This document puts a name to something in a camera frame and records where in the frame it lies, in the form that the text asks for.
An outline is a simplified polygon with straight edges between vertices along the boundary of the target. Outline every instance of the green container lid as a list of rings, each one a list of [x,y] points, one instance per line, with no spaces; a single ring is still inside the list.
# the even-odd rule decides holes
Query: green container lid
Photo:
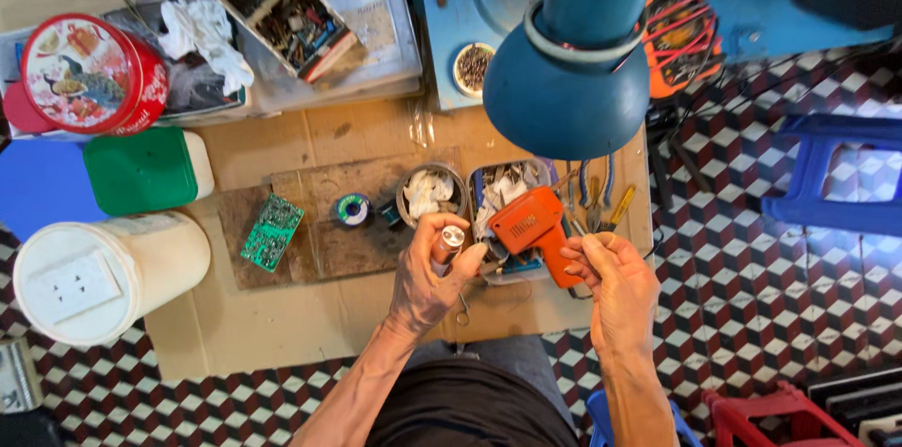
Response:
[[[97,206],[110,216],[167,210],[197,199],[181,128],[97,137],[85,146],[84,158]]]

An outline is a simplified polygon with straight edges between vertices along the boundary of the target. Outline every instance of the black shirt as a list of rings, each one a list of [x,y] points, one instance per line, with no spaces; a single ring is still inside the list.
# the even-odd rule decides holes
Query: black shirt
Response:
[[[405,371],[370,430],[367,447],[579,445],[547,398],[480,361],[429,362]]]

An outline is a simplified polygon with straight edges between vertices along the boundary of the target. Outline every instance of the peacock pattern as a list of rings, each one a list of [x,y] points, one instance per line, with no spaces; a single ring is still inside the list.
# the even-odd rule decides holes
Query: peacock pattern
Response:
[[[86,36],[84,31],[70,25],[67,37],[65,29],[48,28],[49,36],[37,40],[41,46],[29,57],[29,90],[50,118],[65,125],[96,125],[115,114],[125,100],[127,61],[105,32],[94,28],[95,41],[86,50],[84,41],[78,41]]]

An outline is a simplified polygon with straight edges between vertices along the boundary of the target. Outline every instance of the box of electronic parts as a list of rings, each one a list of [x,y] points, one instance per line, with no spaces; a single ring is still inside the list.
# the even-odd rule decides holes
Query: box of electronic parts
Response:
[[[537,186],[551,186],[551,171],[538,158],[483,165],[467,177],[470,230],[475,243],[485,243],[489,251],[482,263],[482,277],[500,286],[551,277],[541,252],[535,248],[511,255],[488,226],[489,219],[513,199]]]
[[[314,82],[358,42],[324,0],[219,0],[293,75]]]

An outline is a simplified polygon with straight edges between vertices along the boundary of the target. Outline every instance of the blue desk lamp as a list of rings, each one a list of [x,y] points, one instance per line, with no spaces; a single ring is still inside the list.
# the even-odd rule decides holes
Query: blue desk lamp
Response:
[[[532,3],[485,74],[492,124],[519,147],[558,160],[624,147],[648,108],[645,3]]]

